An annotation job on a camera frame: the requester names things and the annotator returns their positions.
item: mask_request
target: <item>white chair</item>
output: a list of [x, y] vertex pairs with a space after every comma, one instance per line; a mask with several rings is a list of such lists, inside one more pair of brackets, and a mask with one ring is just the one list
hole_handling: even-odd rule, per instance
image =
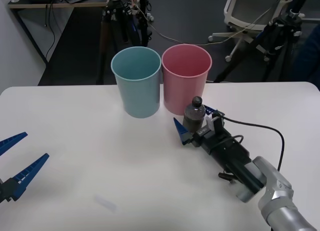
[[[274, 18], [278, 17], [284, 7], [292, 0], [227, 0], [224, 7], [224, 22], [236, 32], [213, 33], [208, 37], [209, 42], [214, 41], [214, 37], [226, 37], [239, 39], [234, 49], [225, 57], [225, 61], [230, 62], [233, 54], [238, 49], [242, 41], [251, 43], [253, 37], [258, 35], [265, 26]], [[262, 53], [266, 50], [258, 45], [256, 47]]]

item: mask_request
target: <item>gray wall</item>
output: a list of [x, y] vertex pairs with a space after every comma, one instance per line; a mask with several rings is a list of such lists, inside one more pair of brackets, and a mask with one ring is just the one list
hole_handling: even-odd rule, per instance
[[[13, 86], [37, 86], [46, 68], [28, 37], [7, 8], [8, 2], [9, 0], [0, 0], [0, 94]], [[72, 8], [54, 9], [62, 31], [72, 10]], [[41, 51], [46, 54], [53, 42], [53, 35], [49, 27], [45, 27], [45, 9], [25, 9], [20, 12], [20, 15]], [[48, 54], [48, 60], [61, 36], [52, 15], [50, 21], [56, 41]]]

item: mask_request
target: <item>red object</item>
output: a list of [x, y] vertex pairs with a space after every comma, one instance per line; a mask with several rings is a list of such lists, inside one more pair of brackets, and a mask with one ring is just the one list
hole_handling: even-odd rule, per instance
[[210, 54], [196, 45], [179, 44], [163, 53], [164, 105], [171, 113], [184, 115], [192, 99], [202, 96], [211, 66]]

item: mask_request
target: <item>table surface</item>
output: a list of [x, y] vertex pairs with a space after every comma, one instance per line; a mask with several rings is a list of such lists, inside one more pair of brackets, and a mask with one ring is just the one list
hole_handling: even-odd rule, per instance
[[[281, 173], [299, 211], [320, 229], [317, 88], [306, 82], [206, 84], [203, 100], [231, 119], [283, 133]], [[263, 192], [240, 202], [210, 156], [181, 145], [173, 117], [163, 104], [149, 118], [129, 116], [115, 85], [5, 90], [0, 140], [29, 135], [0, 157], [1, 179], [44, 153], [50, 158], [17, 202], [0, 204], [1, 230], [270, 231], [258, 209]], [[278, 134], [230, 122], [225, 127], [244, 135], [252, 159], [278, 165]]]
[[[53, 4], [53, 8], [89, 8], [105, 7], [107, 0], [83, 0], [77, 3], [68, 3], [65, 0]], [[46, 3], [31, 3], [29, 0], [20, 0], [19, 2], [9, 2], [9, 9], [44, 9]]]

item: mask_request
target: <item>tripod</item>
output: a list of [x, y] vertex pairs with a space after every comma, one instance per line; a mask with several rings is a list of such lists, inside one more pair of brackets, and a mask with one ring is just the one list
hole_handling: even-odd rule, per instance
[[285, 47], [285, 53], [279, 81], [284, 81], [285, 74], [288, 73], [291, 62], [292, 54], [294, 52], [295, 44], [298, 42], [301, 36], [301, 24], [302, 19], [299, 17], [300, 9], [304, 5], [306, 0], [293, 0], [290, 9], [283, 15], [275, 18], [264, 30], [248, 45], [248, 47], [241, 53], [236, 53], [231, 60], [229, 66], [220, 73], [214, 80], [214, 83], [220, 83], [226, 79], [226, 77], [253, 51], [258, 45], [261, 45], [266, 37], [276, 33], [273, 44], [270, 50], [265, 54], [269, 58], [269, 62], [265, 69], [262, 81], [267, 81], [271, 71], [274, 69], [275, 64]]
[[[147, 4], [148, 0], [140, 0], [140, 10], [143, 12], [143, 14], [146, 13]], [[143, 14], [139, 12], [136, 15], [138, 19], [138, 28], [141, 30], [140, 40], [140, 35], [135, 25], [133, 13], [128, 3], [123, 3], [122, 0], [110, 0], [110, 2], [102, 11], [96, 85], [104, 84], [107, 49], [110, 39], [112, 39], [115, 53], [118, 52], [114, 30], [112, 27], [113, 15], [120, 24], [121, 35], [124, 43], [128, 43], [130, 39], [133, 46], [146, 47], [148, 46], [148, 42], [152, 33], [148, 30], [148, 21], [144, 18]]]

